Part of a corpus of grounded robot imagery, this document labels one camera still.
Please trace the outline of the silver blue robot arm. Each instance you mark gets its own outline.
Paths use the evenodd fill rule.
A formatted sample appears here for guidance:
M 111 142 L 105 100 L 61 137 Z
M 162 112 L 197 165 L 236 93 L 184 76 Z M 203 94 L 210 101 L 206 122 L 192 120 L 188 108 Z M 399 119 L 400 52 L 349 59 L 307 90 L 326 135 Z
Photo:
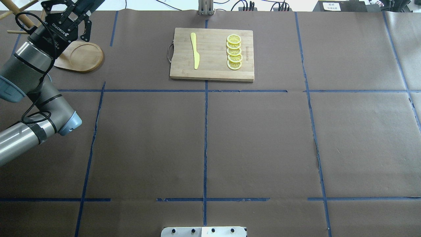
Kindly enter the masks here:
M 54 87 L 48 72 L 64 50 L 78 36 L 90 40 L 90 16 L 102 0 L 45 0 L 45 19 L 30 12 L 15 14 L 15 22 L 27 41 L 1 68 L 1 99 L 17 103 L 28 97 L 32 104 L 20 120 L 1 132 L 0 163 L 5 165 L 54 134 L 65 136 L 82 124 L 77 112 Z

